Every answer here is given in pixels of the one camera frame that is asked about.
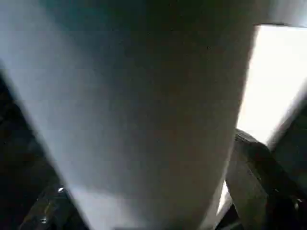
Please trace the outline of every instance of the white surface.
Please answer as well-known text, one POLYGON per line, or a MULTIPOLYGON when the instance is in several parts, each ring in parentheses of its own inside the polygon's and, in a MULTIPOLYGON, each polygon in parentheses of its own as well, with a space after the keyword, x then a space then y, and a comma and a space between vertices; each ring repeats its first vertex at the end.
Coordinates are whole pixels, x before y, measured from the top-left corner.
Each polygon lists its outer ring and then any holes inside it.
POLYGON ((259 27, 237 127, 266 145, 305 91, 306 41, 305 28, 259 27))

